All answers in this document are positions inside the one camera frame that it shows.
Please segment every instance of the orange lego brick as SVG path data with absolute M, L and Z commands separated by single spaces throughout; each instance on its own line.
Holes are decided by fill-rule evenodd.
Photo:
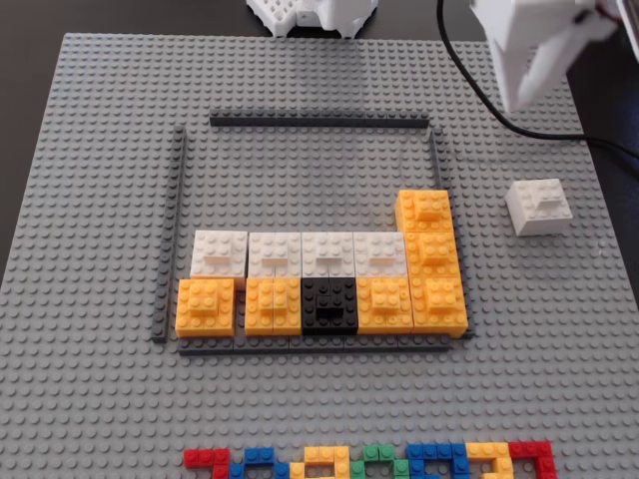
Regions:
M 468 328 L 463 287 L 459 278 L 410 280 L 413 332 L 460 337 Z
M 305 479 L 306 467 L 304 462 L 292 462 L 289 471 L 290 479 Z
M 273 334 L 302 334 L 302 287 L 299 278 L 275 280 L 274 311 Z
M 448 233 L 407 233 L 408 276 L 460 277 L 455 235 Z
M 468 442 L 466 454 L 470 462 L 492 461 L 497 458 L 510 459 L 510 450 L 506 442 Z
M 247 307 L 244 329 L 247 336 L 270 336 L 274 321 L 274 279 L 247 281 Z
M 452 214 L 445 190 L 400 191 L 395 202 L 397 230 L 403 233 L 450 233 Z
M 178 337 L 235 336 L 232 279 L 182 279 L 178 294 Z
M 357 279 L 357 334 L 402 334 L 413 330 L 408 280 Z

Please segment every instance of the white lego brick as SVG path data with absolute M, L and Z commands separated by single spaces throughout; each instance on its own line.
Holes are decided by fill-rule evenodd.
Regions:
M 403 233 L 355 233 L 353 241 L 356 276 L 408 276 Z
M 247 0 L 274 37 L 286 37 L 296 26 L 298 0 Z
M 297 25 L 352 38 L 377 8 L 377 0 L 247 0 L 247 5 L 275 37 L 286 37 Z
M 303 277 L 354 277 L 352 233 L 302 233 Z
M 555 235 L 572 220 L 561 182 L 556 179 L 514 182 L 506 204 L 519 237 Z
M 191 277 L 232 277 L 243 290 L 247 275 L 247 232 L 196 231 Z
M 302 277 L 300 233 L 251 233 L 249 277 Z

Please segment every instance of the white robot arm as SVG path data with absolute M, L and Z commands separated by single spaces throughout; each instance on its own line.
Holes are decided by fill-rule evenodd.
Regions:
M 632 2 L 636 7 L 636 0 L 474 0 L 505 110 L 525 109 L 545 95 L 590 41 L 615 31 L 615 17 L 628 17 L 639 58 L 630 30 L 636 24 L 627 15 Z M 537 51 L 529 63 L 532 47 Z

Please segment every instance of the blue lego brick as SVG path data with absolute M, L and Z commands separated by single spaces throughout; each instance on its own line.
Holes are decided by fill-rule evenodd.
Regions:
M 426 473 L 424 463 L 421 459 L 412 459 L 408 461 L 408 463 L 410 469 L 410 477 L 423 476 Z
M 231 464 L 229 479 L 244 479 L 244 464 Z
M 289 463 L 276 464 L 275 466 L 275 479 L 289 479 L 291 477 L 291 471 L 289 469 Z
M 437 459 L 439 461 L 449 461 L 452 459 L 452 447 L 450 444 L 437 445 Z
M 465 444 L 450 444 L 450 450 L 453 458 L 462 457 L 466 459 L 468 457 Z
M 273 447 L 247 449 L 244 457 L 247 466 L 273 466 L 276 462 L 276 451 Z
M 408 444 L 406 446 L 406 459 L 409 461 L 423 459 L 421 444 Z
M 437 446 L 434 444 L 424 444 L 421 446 L 421 456 L 424 461 L 437 460 Z
M 458 457 L 452 461 L 452 474 L 470 474 L 470 461 L 466 458 Z

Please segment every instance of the lego baseplate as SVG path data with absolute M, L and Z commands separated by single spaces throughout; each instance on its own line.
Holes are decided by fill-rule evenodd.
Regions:
M 496 97 L 486 46 L 455 48 Z M 394 231 L 396 192 L 435 184 L 428 144 L 403 130 L 209 123 L 255 106 L 428 112 L 471 341 L 181 357 L 173 331 L 150 340 L 175 126 L 189 132 L 178 278 L 195 230 Z M 566 83 L 513 121 L 580 131 Z M 504 196 L 543 178 L 574 220 L 518 238 Z M 192 448 L 300 461 L 309 444 L 361 457 L 379 442 L 543 440 L 562 479 L 637 476 L 639 315 L 588 150 L 504 131 L 437 42 L 67 35 L 0 304 L 3 479 L 193 478 Z

